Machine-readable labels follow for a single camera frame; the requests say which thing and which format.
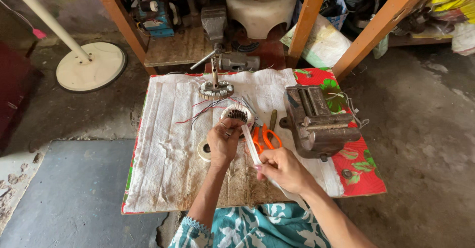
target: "lace trim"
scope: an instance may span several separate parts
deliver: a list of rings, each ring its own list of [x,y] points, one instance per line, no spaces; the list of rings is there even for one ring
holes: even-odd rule
[[[208,227],[206,227],[203,224],[200,224],[196,220],[192,220],[191,217],[184,217],[183,221],[181,221],[181,223],[183,223],[183,225],[187,225],[187,226],[196,228],[197,230],[203,232],[207,238],[209,238],[211,236],[211,230],[209,230]]]

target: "scissor handle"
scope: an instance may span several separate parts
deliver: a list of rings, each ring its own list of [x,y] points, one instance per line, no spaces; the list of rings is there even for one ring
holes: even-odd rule
[[[265,144],[269,147],[269,149],[272,149],[272,150],[275,149],[274,146],[272,145],[272,143],[270,142],[270,139],[267,137],[267,134],[269,134],[269,133],[274,135],[274,137],[277,139],[277,141],[279,141],[279,148],[281,148],[282,147],[282,142],[280,141],[279,136],[277,136],[277,134],[274,131],[270,130],[270,129],[262,131],[262,137],[264,138]]]
[[[259,127],[254,127],[254,136],[252,137],[252,142],[254,146],[257,147],[258,154],[261,154],[264,151],[264,145],[259,144]]]

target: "gray floor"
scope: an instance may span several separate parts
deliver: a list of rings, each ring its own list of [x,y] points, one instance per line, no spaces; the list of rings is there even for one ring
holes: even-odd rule
[[[134,138],[148,77],[127,51],[129,66],[115,83],[94,93],[70,94],[53,78],[68,49],[40,47],[32,61],[45,78],[0,164],[19,156],[33,160],[56,138]],[[362,134],[388,193],[339,202],[376,245],[475,243],[474,66],[475,57],[452,54],[450,46],[390,48],[379,60],[368,56],[341,83],[358,116],[371,120]]]
[[[135,140],[53,141],[1,247],[157,247],[167,213],[121,215]]]

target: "hand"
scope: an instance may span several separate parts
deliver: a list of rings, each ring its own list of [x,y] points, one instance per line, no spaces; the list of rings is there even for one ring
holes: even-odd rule
[[[282,188],[297,194],[318,186],[312,174],[289,149],[265,150],[259,159],[262,164],[254,166],[258,170],[258,180],[264,180],[267,176]]]
[[[206,140],[211,150],[211,167],[228,169],[229,164],[236,156],[236,149],[238,148],[238,138],[242,134],[239,119],[223,118],[215,124],[215,126],[208,132]],[[225,135],[228,129],[234,129],[230,136]]]

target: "forearm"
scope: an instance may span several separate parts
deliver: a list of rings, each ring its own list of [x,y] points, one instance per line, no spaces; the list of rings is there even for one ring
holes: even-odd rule
[[[227,168],[225,167],[210,167],[206,174],[205,181],[188,212],[190,218],[207,226],[209,229],[211,229],[211,225],[213,224],[214,211],[226,175],[226,170]]]
[[[332,247],[375,247],[317,184],[301,196],[310,205]]]

